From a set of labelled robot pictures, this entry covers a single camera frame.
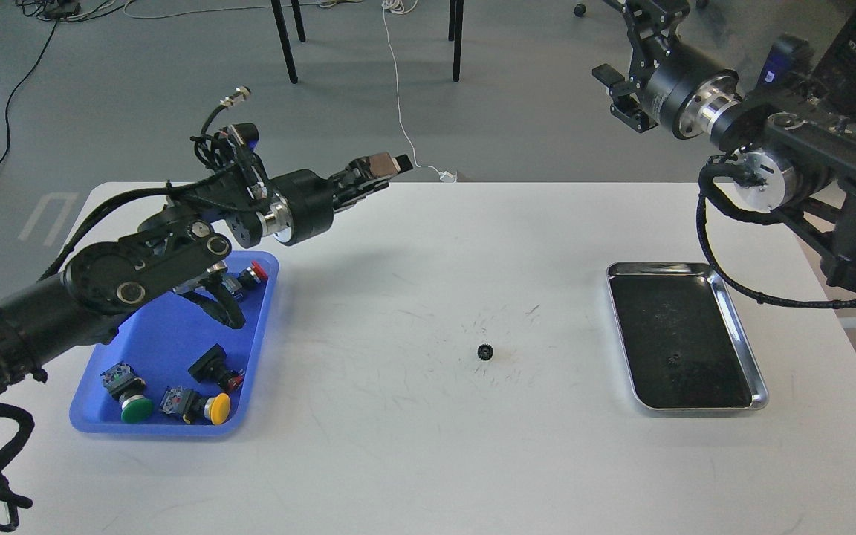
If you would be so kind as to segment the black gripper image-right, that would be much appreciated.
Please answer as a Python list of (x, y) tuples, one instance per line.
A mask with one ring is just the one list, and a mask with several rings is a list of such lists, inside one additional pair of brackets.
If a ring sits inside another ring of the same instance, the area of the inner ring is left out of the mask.
[[(609, 112), (632, 131), (666, 126), (675, 138), (706, 134), (720, 142), (734, 106), (739, 74), (709, 55), (683, 45), (677, 27), (690, 14), (687, 1), (605, 1), (623, 17), (633, 63), (640, 64), (640, 84), (610, 64), (591, 74), (606, 88)], [(640, 101), (633, 96), (640, 89)]]

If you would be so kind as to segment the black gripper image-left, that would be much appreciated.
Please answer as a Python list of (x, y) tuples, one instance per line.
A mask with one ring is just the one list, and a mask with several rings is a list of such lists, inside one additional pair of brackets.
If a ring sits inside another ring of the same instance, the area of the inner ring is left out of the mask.
[(391, 179), (412, 169), (408, 155), (393, 157), (381, 152), (350, 161), (342, 172), (328, 177), (328, 182), (308, 169), (268, 178), (270, 207), (261, 212), (262, 236), (272, 235), (279, 243), (294, 246), (325, 233), (335, 213), (386, 189)]

